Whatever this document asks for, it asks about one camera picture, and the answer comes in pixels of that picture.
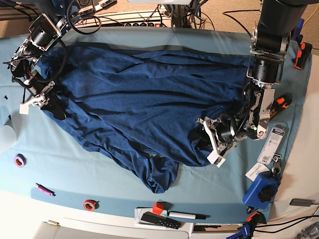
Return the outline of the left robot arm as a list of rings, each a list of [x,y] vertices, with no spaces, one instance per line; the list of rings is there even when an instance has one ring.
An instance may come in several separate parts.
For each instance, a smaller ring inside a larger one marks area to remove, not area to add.
[[[223,113],[198,119],[195,149],[210,164],[220,163],[238,142],[261,140],[268,132],[275,89],[282,80],[292,34],[312,0],[264,0],[251,33],[251,46],[243,89],[244,105],[235,115]]]

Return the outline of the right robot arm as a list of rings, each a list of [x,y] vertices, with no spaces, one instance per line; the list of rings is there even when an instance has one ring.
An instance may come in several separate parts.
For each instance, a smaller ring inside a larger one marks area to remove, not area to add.
[[[93,14],[81,15],[77,0],[34,0],[32,3],[41,14],[29,27],[26,40],[6,62],[12,74],[12,82],[18,83],[25,92],[30,93],[28,98],[23,97],[19,112],[27,115],[29,107],[36,106],[42,111],[50,112],[57,120],[65,120],[65,109],[54,88],[55,80],[67,61],[67,47],[62,37],[71,29],[84,35],[85,32],[75,26],[82,20],[94,19],[98,28],[101,28],[102,22]],[[35,66],[56,44],[60,44],[64,52],[61,65],[55,74],[43,78]]]

